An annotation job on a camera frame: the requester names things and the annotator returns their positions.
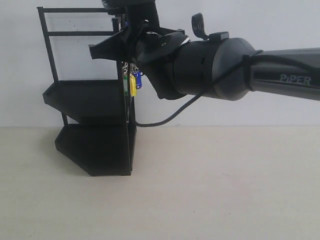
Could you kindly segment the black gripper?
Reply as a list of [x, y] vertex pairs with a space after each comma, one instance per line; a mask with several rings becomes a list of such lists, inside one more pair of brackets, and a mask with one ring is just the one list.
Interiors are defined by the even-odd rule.
[[190, 38], [182, 30], [161, 27], [155, 4], [121, 4], [126, 26], [89, 45], [93, 60], [131, 62], [143, 68], [175, 53]]

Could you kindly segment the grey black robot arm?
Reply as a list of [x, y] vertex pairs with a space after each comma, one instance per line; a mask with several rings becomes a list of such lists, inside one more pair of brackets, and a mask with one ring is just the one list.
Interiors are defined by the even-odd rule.
[[201, 13], [191, 18], [196, 41], [181, 29], [160, 25], [153, 0], [104, 0], [125, 26], [89, 47], [93, 59], [134, 64], [160, 99], [200, 95], [237, 101], [249, 92], [309, 100], [320, 98], [318, 48], [257, 50], [226, 31], [207, 34]]

